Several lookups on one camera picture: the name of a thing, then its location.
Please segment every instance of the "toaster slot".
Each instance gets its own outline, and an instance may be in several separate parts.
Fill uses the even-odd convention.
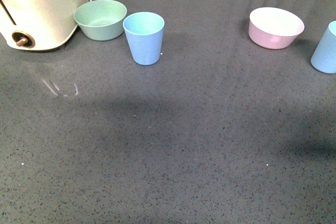
[[[13,25],[16,25],[15,21],[13,20],[13,17],[10,15],[9,11],[7,10],[5,4],[4,4],[4,2],[2,0],[0,0],[0,5],[4,9],[4,11],[6,12],[8,18],[11,20],[11,22],[13,23]]]

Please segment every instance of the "cream toaster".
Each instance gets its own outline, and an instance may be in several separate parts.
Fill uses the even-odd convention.
[[[10,47],[49,50],[74,33],[75,10],[88,0],[0,0],[0,32]]]

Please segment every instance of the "blue cup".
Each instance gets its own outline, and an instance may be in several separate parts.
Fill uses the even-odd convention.
[[[336,73],[336,21],[331,22],[323,34],[311,64],[323,73]]]
[[[155,13],[134,13],[123,22],[133,59],[140,65],[159,60],[163,38],[163,18]]]

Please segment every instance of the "gray countertop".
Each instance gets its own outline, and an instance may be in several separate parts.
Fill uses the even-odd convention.
[[[117,1],[165,19],[156,64],[1,36],[0,222],[335,223],[336,75],[310,64],[335,0]],[[249,39],[263,6],[303,20],[288,48]]]

